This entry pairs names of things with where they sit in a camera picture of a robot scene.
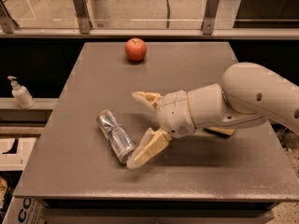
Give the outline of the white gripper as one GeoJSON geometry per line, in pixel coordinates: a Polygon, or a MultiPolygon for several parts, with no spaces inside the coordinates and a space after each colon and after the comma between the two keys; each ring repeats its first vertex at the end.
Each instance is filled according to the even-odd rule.
{"type": "Polygon", "coordinates": [[[147,129],[127,161],[129,169],[139,168],[158,155],[169,145],[172,137],[181,138],[196,131],[186,91],[168,93],[164,97],[157,92],[134,91],[132,96],[148,109],[156,108],[157,121],[162,129],[147,129]]]}

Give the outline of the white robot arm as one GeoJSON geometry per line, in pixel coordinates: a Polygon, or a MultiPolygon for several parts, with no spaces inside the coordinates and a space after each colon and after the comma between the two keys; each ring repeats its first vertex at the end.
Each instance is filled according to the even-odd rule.
{"type": "Polygon", "coordinates": [[[162,152],[174,138],[199,128],[244,129],[273,120],[299,133],[299,88],[256,63],[227,68],[221,84],[161,95],[135,91],[133,97],[155,112],[159,129],[148,129],[127,162],[135,169],[162,152]]]}

